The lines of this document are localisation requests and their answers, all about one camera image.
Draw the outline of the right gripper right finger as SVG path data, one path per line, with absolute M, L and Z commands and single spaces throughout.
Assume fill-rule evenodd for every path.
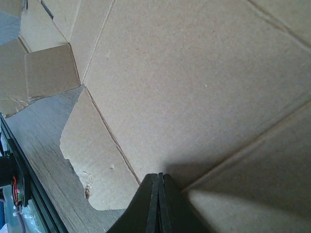
M 193 213 L 169 174 L 159 173 L 158 181 L 158 216 L 161 233 L 211 232 Z

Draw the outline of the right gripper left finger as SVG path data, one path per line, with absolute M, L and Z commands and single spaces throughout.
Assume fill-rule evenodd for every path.
M 157 233 L 158 175 L 147 174 L 122 216 L 109 233 Z

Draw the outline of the brown cardboard box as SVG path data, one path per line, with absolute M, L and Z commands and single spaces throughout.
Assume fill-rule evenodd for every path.
M 56 230 L 160 172 L 212 233 L 311 230 L 308 0 L 3 0 L 0 115 Z

